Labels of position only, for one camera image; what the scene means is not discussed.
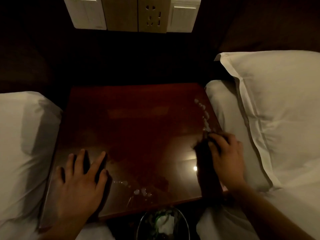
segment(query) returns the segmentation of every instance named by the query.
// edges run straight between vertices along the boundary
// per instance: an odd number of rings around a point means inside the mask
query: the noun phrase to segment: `glossy brown table surface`
[[[51,171],[68,154],[102,151],[112,182],[99,218],[149,210],[201,198],[193,150],[206,120],[219,124],[205,90],[196,83],[74,87],[63,115]],[[56,220],[51,172],[39,228]]]

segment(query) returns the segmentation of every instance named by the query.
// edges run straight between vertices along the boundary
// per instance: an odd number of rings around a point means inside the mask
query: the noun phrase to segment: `pillowcase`
[[[0,224],[39,207],[61,114],[38,92],[0,94]]]
[[[221,53],[275,188],[320,181],[320,53]]]

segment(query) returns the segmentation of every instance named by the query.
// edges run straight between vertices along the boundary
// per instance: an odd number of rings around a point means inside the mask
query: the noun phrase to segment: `electrical outlet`
[[[166,33],[171,0],[138,0],[139,32]]]

